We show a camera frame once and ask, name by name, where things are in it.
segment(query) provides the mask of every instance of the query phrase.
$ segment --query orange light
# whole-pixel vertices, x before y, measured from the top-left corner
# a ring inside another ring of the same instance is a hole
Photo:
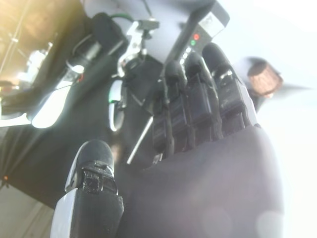
[[[194,34],[194,40],[195,40],[195,41],[199,40],[199,38],[200,38],[200,35],[199,35],[199,34],[197,34],[197,33]]]

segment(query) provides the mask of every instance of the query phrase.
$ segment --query red light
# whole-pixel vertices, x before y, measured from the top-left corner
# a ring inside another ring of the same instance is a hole
[[[200,35],[199,35],[199,34],[197,34],[197,33],[194,34],[194,40],[195,40],[195,41],[199,40],[199,38],[200,38]]]

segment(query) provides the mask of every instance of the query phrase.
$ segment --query black cable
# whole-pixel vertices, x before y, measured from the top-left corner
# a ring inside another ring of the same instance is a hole
[[[153,17],[152,12],[151,12],[151,9],[150,9],[150,7],[149,7],[147,1],[146,1],[146,0],[142,0],[142,2],[144,3],[144,6],[145,6],[147,12],[149,13],[150,17]]]
[[[123,19],[130,21],[130,22],[134,22],[134,19],[132,18],[132,16],[130,16],[129,14],[126,14],[126,13],[117,13],[117,14],[111,15],[110,18],[111,19],[123,18]]]

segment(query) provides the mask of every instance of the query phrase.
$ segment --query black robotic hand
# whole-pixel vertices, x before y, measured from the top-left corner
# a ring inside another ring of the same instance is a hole
[[[154,146],[117,237],[282,237],[282,188],[269,138],[243,83],[215,44],[165,69]]]

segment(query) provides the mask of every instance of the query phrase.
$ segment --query cable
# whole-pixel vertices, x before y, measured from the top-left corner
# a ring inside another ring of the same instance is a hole
[[[123,19],[130,21],[130,22],[134,22],[134,19],[129,14],[126,14],[126,13],[117,13],[117,14],[111,15],[110,18],[111,19],[123,18]]]
[[[150,17],[153,17],[152,12],[151,12],[151,9],[150,9],[150,7],[149,7],[147,1],[146,1],[146,0],[142,0],[142,2],[144,3],[145,9],[146,9],[147,12],[149,13]]]

